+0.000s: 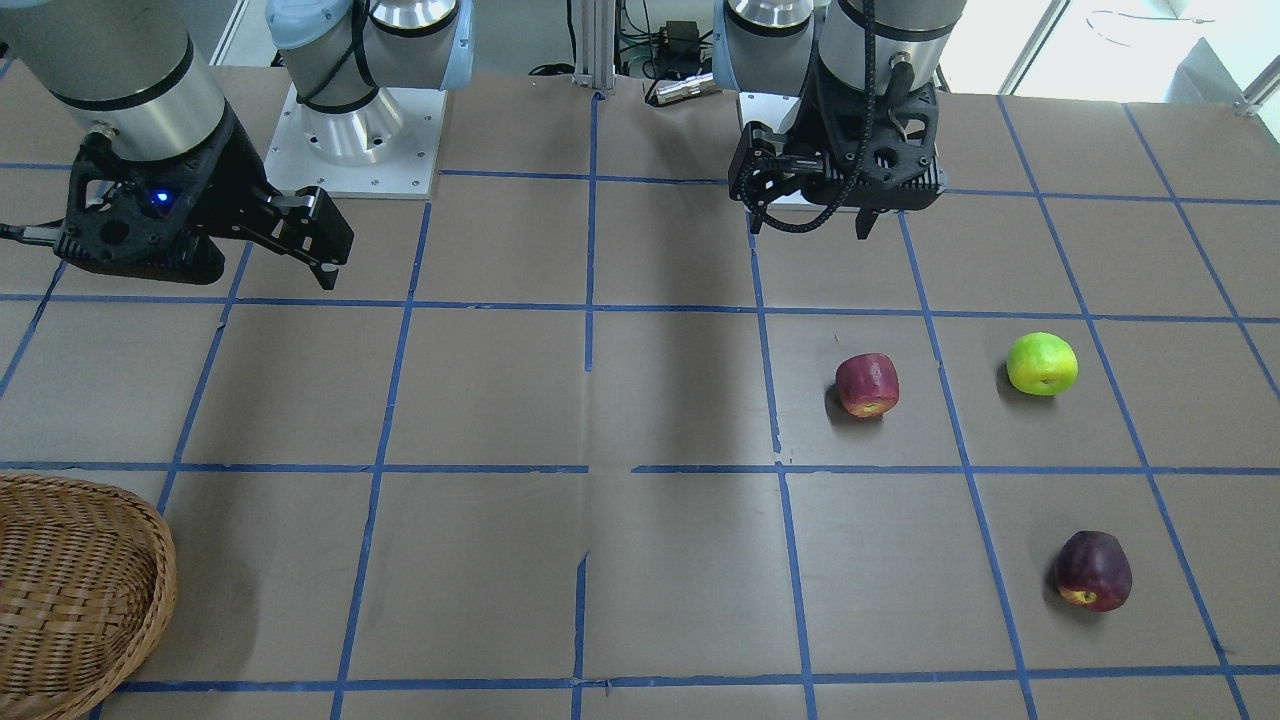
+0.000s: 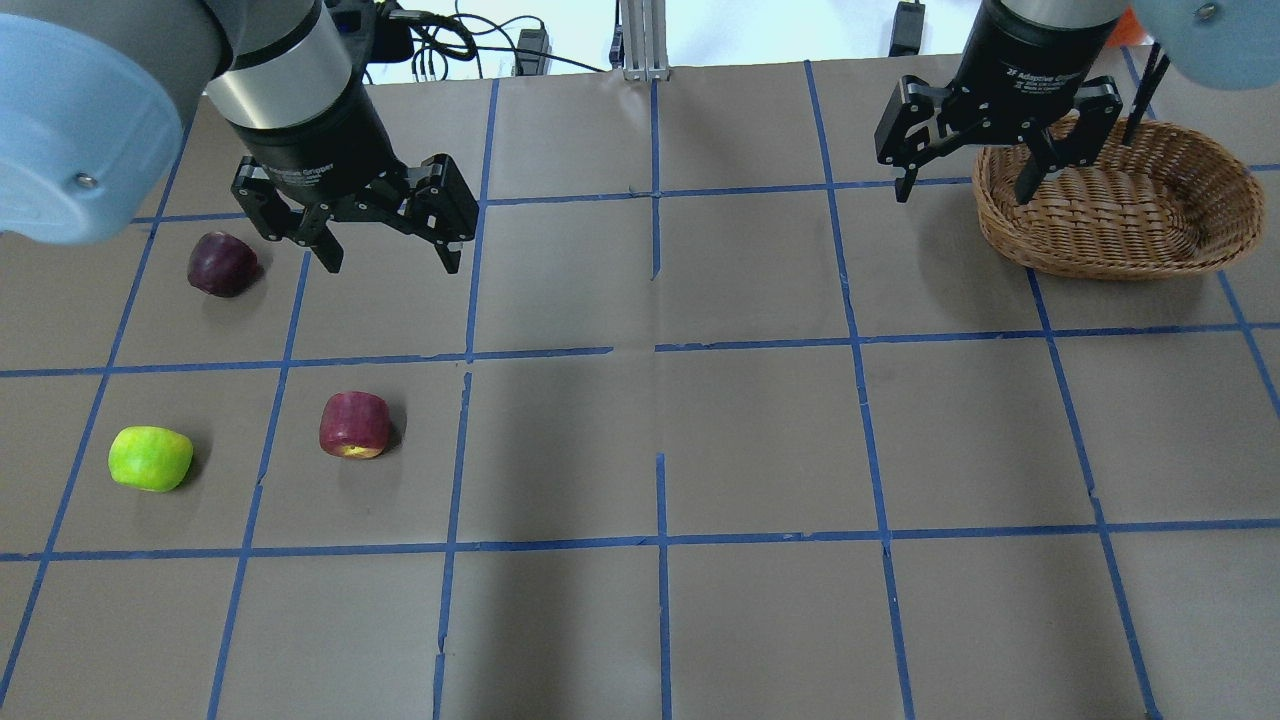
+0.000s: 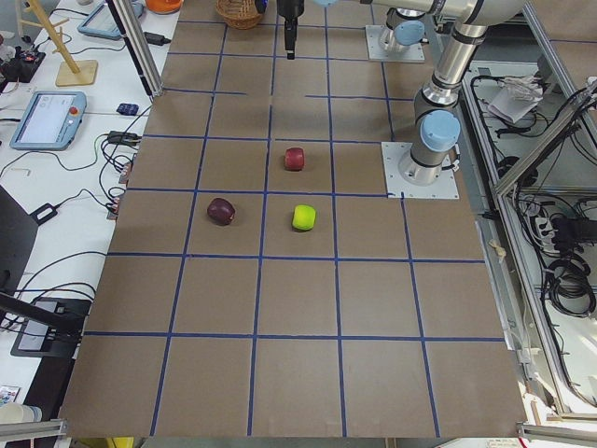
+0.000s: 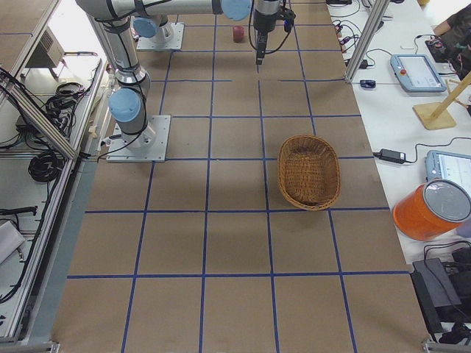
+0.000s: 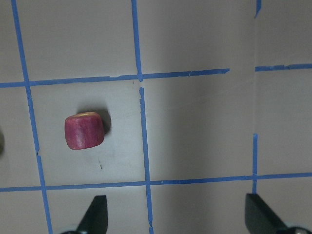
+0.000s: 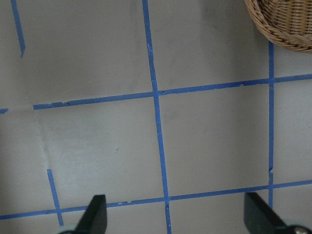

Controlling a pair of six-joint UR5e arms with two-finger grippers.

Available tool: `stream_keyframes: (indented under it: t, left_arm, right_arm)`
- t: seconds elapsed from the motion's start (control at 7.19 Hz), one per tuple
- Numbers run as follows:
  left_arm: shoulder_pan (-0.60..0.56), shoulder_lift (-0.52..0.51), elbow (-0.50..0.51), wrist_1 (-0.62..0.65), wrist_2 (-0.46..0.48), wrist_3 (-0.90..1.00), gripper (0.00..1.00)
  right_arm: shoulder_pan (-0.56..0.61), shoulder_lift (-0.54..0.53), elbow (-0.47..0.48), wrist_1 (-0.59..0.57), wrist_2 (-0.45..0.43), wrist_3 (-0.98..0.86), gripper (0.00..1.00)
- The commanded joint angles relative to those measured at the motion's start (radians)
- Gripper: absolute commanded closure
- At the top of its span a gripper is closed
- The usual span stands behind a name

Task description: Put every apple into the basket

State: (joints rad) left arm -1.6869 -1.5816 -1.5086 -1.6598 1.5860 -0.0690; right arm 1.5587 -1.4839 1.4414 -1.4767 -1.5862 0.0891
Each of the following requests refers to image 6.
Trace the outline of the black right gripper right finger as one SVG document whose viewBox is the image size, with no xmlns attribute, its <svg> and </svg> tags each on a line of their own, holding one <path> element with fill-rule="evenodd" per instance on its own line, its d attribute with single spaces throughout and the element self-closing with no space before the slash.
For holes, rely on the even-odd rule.
<svg viewBox="0 0 312 234">
<path fill-rule="evenodd" d="M 256 192 L 244 194 L 244 224 L 250 234 L 310 234 L 311 229 L 287 225 Z"/>
</svg>

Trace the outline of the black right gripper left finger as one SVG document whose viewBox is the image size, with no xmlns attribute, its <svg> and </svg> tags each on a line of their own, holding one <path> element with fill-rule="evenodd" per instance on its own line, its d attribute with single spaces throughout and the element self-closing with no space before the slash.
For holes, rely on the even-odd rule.
<svg viewBox="0 0 312 234">
<path fill-rule="evenodd" d="M 105 195 L 93 196 L 83 216 L 74 229 L 75 234 L 105 234 L 107 208 Z"/>
</svg>

